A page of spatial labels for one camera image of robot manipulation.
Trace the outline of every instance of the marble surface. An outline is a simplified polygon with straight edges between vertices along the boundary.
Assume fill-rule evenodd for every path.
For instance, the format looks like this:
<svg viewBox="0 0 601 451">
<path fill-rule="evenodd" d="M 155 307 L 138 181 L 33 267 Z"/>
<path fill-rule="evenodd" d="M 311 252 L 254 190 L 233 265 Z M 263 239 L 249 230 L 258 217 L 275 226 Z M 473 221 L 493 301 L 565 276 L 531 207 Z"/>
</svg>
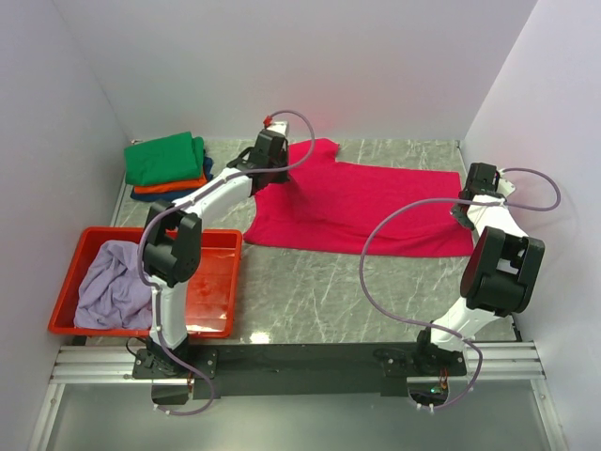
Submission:
<svg viewBox="0 0 601 451">
<path fill-rule="evenodd" d="M 465 177 L 455 141 L 335 140 L 338 160 L 351 163 L 457 171 Z M 207 140 L 214 174 L 250 146 L 250 140 Z M 148 204 L 126 187 L 117 226 L 143 226 Z M 254 201 L 235 206 L 212 228 L 245 231 Z M 244 243 L 234 331 L 220 343 L 338 343 L 411 341 L 419 329 L 379 314 L 365 299 L 359 257 Z M 430 321 L 456 301 L 467 259 L 369 257 L 366 281 L 375 299 L 396 315 Z M 515 340 L 511 318 L 486 326 L 478 340 Z M 108 344 L 108 340 L 97 340 Z"/>
</svg>

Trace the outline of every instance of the stack of folded clothes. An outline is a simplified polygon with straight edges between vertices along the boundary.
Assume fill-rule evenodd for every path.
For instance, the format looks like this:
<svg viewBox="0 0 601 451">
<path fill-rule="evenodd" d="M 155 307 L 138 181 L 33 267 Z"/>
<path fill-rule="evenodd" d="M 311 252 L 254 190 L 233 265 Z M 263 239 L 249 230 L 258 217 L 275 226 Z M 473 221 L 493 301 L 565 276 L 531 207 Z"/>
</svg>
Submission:
<svg viewBox="0 0 601 451">
<path fill-rule="evenodd" d="M 144 202 L 178 199 L 213 177 L 203 138 L 190 132 L 129 146 L 125 165 L 125 181 L 133 185 L 131 198 Z"/>
</svg>

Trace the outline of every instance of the orange cloth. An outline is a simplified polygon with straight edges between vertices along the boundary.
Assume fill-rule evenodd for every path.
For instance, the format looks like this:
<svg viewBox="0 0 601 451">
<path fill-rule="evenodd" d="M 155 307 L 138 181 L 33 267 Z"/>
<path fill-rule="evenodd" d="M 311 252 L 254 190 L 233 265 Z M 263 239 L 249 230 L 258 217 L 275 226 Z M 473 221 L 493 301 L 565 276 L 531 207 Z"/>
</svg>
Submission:
<svg viewBox="0 0 601 451">
<path fill-rule="evenodd" d="M 136 194 L 156 194 L 169 193 L 171 191 L 193 190 L 207 184 L 205 174 L 200 179 L 170 181 L 169 183 L 160 183 L 158 185 L 134 186 L 133 191 Z"/>
</svg>

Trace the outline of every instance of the white wall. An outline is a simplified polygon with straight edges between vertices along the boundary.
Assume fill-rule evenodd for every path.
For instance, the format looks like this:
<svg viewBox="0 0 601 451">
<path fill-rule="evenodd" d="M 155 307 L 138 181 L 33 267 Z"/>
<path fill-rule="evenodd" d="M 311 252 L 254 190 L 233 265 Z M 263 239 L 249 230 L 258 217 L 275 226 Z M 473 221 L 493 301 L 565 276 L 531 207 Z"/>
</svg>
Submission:
<svg viewBox="0 0 601 451">
<path fill-rule="evenodd" d="M 326 136 L 454 139 L 535 0 L 55 2 L 130 136 L 250 136 L 286 107 Z"/>
<path fill-rule="evenodd" d="M 81 231 L 111 218 L 126 138 L 50 0 L 0 14 L 0 443 L 26 448 L 59 345 L 46 333 Z"/>
<path fill-rule="evenodd" d="M 467 163 L 541 169 L 562 186 L 552 213 L 519 214 L 547 244 L 531 305 L 519 317 L 540 351 L 571 449 L 599 449 L 601 401 L 601 3 L 539 0 L 471 125 Z M 543 204 L 543 183 L 519 178 Z"/>
</svg>

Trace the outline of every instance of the lavender towel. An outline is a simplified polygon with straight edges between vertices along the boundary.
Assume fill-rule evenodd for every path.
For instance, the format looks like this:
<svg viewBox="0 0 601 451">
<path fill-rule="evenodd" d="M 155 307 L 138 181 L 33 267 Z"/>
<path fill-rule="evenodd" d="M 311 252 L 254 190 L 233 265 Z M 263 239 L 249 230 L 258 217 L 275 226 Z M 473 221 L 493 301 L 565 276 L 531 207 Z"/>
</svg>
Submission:
<svg viewBox="0 0 601 451">
<path fill-rule="evenodd" d="M 149 329 L 151 291 L 137 268 L 138 245 L 107 241 L 100 247 L 79 286 L 76 327 L 87 329 Z"/>
</svg>

